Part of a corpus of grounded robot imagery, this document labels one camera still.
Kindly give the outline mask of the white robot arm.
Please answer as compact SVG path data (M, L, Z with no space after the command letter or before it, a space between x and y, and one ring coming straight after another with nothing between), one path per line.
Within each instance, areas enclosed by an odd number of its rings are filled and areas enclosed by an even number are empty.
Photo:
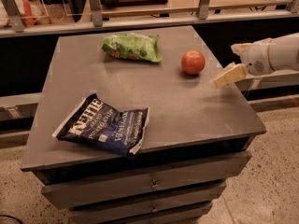
M299 70L299 33L237 43L231 50L240 63L228 64L211 80L216 88L244 80L247 75L258 77L279 70Z

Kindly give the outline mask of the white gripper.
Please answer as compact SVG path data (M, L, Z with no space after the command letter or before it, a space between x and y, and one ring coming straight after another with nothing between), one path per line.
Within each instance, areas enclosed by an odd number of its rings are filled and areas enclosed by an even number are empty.
M266 38L250 43L236 43L231 46L231 50L240 56L242 63L230 63L212 82L216 88L224 87L228 84L243 80L248 73L253 76L268 75L274 72L269 62L269 47L271 38Z

